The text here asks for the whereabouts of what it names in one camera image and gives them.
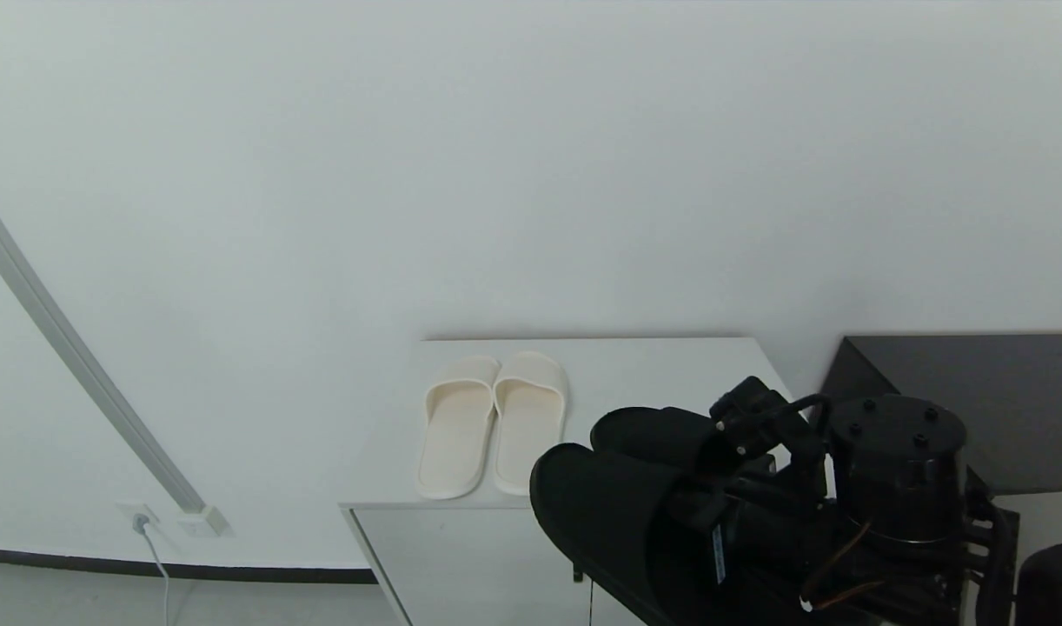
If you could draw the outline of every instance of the white cable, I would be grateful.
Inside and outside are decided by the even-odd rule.
[[[153,560],[156,561],[156,566],[160,568],[160,574],[165,576],[165,626],[169,626],[169,571],[165,570],[165,563],[160,562],[160,557],[156,556],[156,547],[153,546],[153,540],[149,539],[149,532],[145,531],[147,526],[149,526],[148,522],[141,525],[141,537],[149,543],[149,549],[153,552]]]

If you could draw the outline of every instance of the floor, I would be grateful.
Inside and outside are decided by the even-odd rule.
[[[165,625],[165,580],[0,565],[0,626]],[[397,626],[377,586],[172,580],[170,626]]]

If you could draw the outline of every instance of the cabinet door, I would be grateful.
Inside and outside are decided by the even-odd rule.
[[[594,609],[592,609],[590,626],[645,626],[641,619],[635,617],[626,606],[622,606],[607,591],[594,586]]]
[[[573,581],[530,509],[357,510],[412,626],[587,626]]]

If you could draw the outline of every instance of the black baseboard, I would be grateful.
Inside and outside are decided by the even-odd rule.
[[[92,571],[95,574],[159,577],[149,561],[95,559],[38,555],[33,552],[0,551],[0,562],[10,565],[45,566],[50,570]],[[372,570],[315,570],[305,566],[206,566],[165,563],[172,578],[229,580],[234,582],[306,582],[322,586],[375,586]]]

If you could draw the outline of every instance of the white cabinet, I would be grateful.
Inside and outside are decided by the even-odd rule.
[[[426,500],[413,475],[423,451],[424,392],[445,365],[472,354],[503,361],[534,350],[558,360],[570,382],[563,441],[589,444],[601,416],[619,407],[682,407],[705,414],[740,380],[756,375],[789,397],[753,338],[423,341],[364,452],[341,473],[339,507],[405,626],[638,626],[638,619],[571,563],[535,523],[528,498],[485,475],[470,494]],[[774,451],[778,467],[789,462]]]
[[[586,626],[589,579],[530,509],[362,510],[357,520],[414,626]]]

